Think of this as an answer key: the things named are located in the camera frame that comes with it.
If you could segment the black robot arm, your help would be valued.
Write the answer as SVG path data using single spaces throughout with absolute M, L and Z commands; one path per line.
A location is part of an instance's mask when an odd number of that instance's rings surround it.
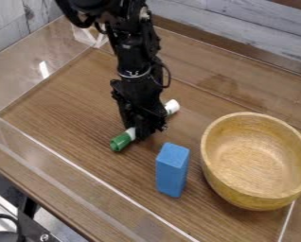
M 117 78 L 109 81 L 124 126 L 147 139 L 165 128 L 160 93 L 171 86 L 171 71 L 157 57 L 160 38 L 147 0 L 56 0 L 79 28 L 95 27 L 108 38 L 117 58 Z

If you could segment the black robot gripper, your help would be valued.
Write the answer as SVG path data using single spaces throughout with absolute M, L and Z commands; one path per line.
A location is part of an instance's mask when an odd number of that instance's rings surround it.
M 112 97 L 125 128 L 135 127 L 137 141 L 145 140 L 165 125 L 164 107 L 160 102 L 163 71 L 152 70 L 140 78 L 109 81 Z

